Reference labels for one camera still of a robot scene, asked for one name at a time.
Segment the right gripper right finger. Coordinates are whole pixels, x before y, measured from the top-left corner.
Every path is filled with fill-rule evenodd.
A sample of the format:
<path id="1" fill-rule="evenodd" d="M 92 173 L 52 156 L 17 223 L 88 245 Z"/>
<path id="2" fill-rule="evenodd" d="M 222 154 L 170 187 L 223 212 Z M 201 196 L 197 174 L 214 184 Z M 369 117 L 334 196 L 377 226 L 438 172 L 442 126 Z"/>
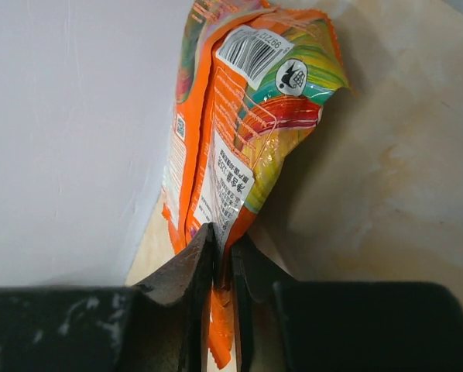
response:
<path id="1" fill-rule="evenodd" d="M 463 371 L 463 308 L 412 281 L 298 281 L 244 236 L 231 248 L 240 371 Z"/>

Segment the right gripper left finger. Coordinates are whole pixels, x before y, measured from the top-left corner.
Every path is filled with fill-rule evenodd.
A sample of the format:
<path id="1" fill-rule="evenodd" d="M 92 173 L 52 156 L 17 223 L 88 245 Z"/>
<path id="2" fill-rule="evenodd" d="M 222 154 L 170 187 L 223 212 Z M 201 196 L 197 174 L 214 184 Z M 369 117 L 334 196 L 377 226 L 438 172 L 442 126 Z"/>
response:
<path id="1" fill-rule="evenodd" d="M 0 371 L 204 371 L 215 237 L 132 286 L 0 288 Z"/>

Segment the orange snack packet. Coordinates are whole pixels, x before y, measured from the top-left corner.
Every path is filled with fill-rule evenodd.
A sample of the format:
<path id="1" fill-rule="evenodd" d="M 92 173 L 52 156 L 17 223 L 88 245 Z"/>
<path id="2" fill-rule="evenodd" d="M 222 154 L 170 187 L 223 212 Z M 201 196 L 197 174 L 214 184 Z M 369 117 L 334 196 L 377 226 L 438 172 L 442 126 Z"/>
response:
<path id="1" fill-rule="evenodd" d="M 318 9 L 266 1 L 195 1 L 183 30 L 163 216 L 180 252 L 202 225 L 218 251 L 208 348 L 231 359 L 232 244 L 259 214 L 286 156 L 349 85 L 337 35 Z"/>

